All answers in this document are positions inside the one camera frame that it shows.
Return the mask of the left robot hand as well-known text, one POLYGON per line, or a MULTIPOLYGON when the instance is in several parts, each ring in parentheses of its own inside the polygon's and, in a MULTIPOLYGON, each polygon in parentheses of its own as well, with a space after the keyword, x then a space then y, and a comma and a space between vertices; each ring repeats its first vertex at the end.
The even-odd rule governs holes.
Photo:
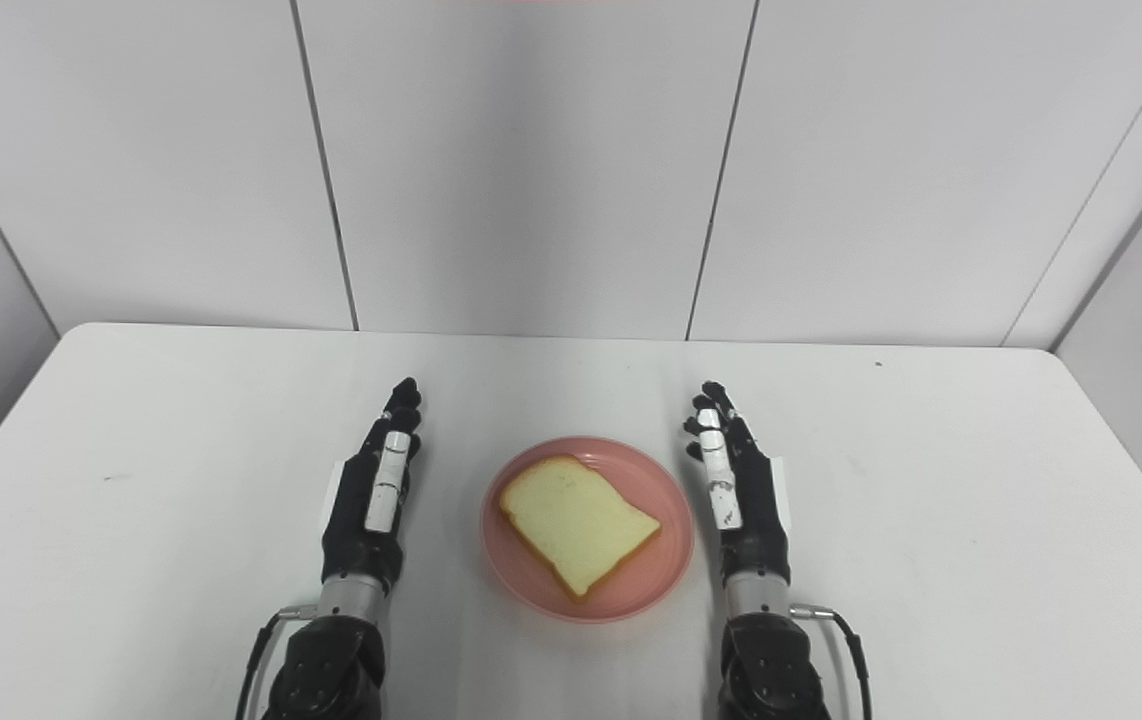
POLYGON ((419 454, 423 395, 412 377, 393 387, 359 451, 344 462, 321 534, 321 579, 365 577, 388 592, 405 568, 399 542, 411 461, 419 454))

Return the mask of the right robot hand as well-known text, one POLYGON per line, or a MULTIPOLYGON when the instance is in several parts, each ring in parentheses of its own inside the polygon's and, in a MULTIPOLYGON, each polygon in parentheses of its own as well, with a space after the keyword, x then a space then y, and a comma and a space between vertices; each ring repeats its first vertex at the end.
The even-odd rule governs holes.
POLYGON ((750 573, 790 585, 789 533, 771 459, 721 383, 703 382, 693 407, 693 415, 682 424, 691 435, 685 451, 703 466, 705 493, 719 536, 723 582, 750 573))

